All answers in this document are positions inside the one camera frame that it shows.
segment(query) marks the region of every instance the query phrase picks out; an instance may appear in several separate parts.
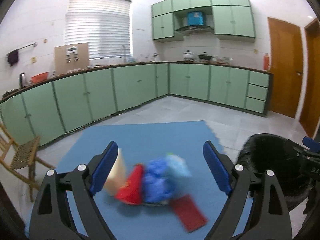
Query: blue gripper pad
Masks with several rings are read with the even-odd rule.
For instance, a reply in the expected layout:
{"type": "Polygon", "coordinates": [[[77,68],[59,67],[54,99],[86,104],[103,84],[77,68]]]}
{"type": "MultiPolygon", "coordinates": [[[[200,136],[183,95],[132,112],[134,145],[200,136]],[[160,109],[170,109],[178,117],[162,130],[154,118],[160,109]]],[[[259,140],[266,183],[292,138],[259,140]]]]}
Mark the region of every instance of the blue gripper pad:
{"type": "Polygon", "coordinates": [[[219,189],[229,196],[232,191],[232,161],[229,159],[228,156],[218,153],[218,151],[215,149],[215,147],[210,141],[206,141],[203,145],[203,156],[207,162],[207,165],[209,166],[209,169],[214,179],[218,184],[219,189]]]}
{"type": "Polygon", "coordinates": [[[118,157],[118,145],[111,141],[104,152],[92,158],[88,164],[95,167],[92,173],[92,182],[89,191],[92,196],[102,190],[104,183],[118,157]]]}
{"type": "Polygon", "coordinates": [[[313,139],[305,136],[302,139],[302,143],[304,146],[307,146],[311,152],[314,152],[314,153],[320,152],[320,143],[315,142],[313,139]]]}

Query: white tiled wall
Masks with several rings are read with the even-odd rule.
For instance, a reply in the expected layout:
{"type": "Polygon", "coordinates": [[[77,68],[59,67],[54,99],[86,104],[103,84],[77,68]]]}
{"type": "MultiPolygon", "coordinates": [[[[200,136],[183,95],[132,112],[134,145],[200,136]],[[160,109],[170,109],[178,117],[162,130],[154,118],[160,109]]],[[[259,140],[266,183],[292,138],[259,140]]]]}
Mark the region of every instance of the white tiled wall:
{"type": "MultiPolygon", "coordinates": [[[[132,0],[133,56],[161,53],[162,45],[152,41],[151,5],[160,0],[132,0]]],[[[15,0],[0,24],[0,95],[18,88],[21,72],[29,76],[54,69],[54,47],[64,44],[68,0],[15,0]],[[10,67],[6,54],[37,42],[37,47],[19,51],[19,63],[10,67]],[[31,57],[37,62],[31,64],[31,57]]],[[[94,60],[91,63],[121,63],[123,59],[94,60]]]]}
{"type": "Polygon", "coordinates": [[[184,41],[164,43],[164,59],[181,60],[183,52],[188,49],[195,55],[206,51],[210,55],[231,57],[234,59],[234,65],[262,69],[264,54],[270,54],[270,34],[267,17],[281,19],[300,26],[304,55],[304,74],[296,114],[296,118],[299,118],[307,84],[307,49],[304,27],[311,21],[308,16],[316,17],[316,15],[306,0],[250,0],[250,2],[257,36],[255,43],[220,41],[213,34],[188,36],[185,37],[184,41]],[[258,50],[258,54],[254,54],[254,49],[258,50]]]}

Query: red plastic bowl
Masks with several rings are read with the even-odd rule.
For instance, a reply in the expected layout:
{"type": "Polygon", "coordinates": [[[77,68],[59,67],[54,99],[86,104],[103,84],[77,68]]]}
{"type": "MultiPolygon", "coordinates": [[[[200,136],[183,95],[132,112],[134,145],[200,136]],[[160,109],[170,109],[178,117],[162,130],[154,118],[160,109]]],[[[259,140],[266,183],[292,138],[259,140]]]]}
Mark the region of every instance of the red plastic bowl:
{"type": "Polygon", "coordinates": [[[33,77],[31,77],[31,81],[33,82],[33,84],[35,84],[35,83],[39,83],[43,80],[46,80],[48,78],[48,73],[49,72],[44,72],[39,75],[33,76],[33,77]]]}

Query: window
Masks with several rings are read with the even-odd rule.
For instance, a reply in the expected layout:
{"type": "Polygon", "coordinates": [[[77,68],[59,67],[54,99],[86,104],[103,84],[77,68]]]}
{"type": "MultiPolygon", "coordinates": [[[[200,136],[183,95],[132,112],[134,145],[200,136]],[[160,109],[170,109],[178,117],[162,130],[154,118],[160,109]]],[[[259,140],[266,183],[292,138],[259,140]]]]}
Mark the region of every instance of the window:
{"type": "Polygon", "coordinates": [[[69,0],[65,44],[89,43],[89,58],[130,55],[128,0],[69,0]]]}

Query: silver screw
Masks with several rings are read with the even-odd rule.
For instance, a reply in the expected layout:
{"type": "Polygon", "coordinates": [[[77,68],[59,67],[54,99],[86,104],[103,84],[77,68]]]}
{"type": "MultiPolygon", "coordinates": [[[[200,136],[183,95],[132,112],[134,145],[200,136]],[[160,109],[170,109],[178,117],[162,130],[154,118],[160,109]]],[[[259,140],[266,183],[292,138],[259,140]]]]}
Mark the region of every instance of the silver screw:
{"type": "Polygon", "coordinates": [[[237,164],[237,165],[235,166],[235,169],[236,169],[237,171],[243,171],[243,166],[240,165],[240,164],[237,164]]]}
{"type": "Polygon", "coordinates": [[[53,174],[54,174],[54,170],[48,170],[48,171],[47,171],[47,175],[48,175],[48,176],[52,176],[53,174]]]}
{"type": "Polygon", "coordinates": [[[272,177],[274,175],[274,172],[272,170],[267,170],[267,175],[272,177]]]}
{"type": "Polygon", "coordinates": [[[87,168],[87,166],[85,164],[80,164],[77,169],[78,171],[84,171],[87,168]]]}

